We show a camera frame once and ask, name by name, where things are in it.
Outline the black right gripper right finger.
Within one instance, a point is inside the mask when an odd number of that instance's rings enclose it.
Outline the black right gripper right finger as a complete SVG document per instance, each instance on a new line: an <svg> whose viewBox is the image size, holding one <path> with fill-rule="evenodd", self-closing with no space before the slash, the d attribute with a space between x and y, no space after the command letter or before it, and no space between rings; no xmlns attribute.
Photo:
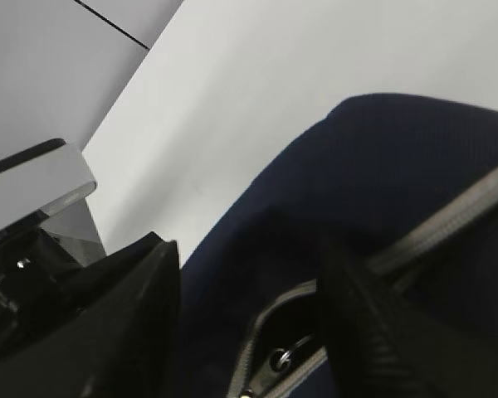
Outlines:
<svg viewBox="0 0 498 398"><path fill-rule="evenodd" d="M414 308L342 245L318 245L320 334L340 397L498 397L498 348Z"/></svg>

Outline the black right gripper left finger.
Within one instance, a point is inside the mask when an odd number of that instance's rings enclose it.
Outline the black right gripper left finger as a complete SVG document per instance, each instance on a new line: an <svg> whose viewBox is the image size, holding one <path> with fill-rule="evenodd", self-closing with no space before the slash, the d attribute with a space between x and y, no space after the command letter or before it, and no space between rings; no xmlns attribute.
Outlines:
<svg viewBox="0 0 498 398"><path fill-rule="evenodd" d="M159 397L180 307L175 242L142 239L65 284L63 320L0 356L0 397Z"/></svg>

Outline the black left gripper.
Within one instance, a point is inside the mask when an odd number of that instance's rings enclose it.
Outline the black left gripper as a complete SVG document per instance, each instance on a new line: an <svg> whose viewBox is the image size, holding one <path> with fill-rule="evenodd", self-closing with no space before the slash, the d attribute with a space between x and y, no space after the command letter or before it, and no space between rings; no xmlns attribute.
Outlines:
<svg viewBox="0 0 498 398"><path fill-rule="evenodd" d="M106 296L161 241L149 233L87 266L41 229L0 245L0 361Z"/></svg>

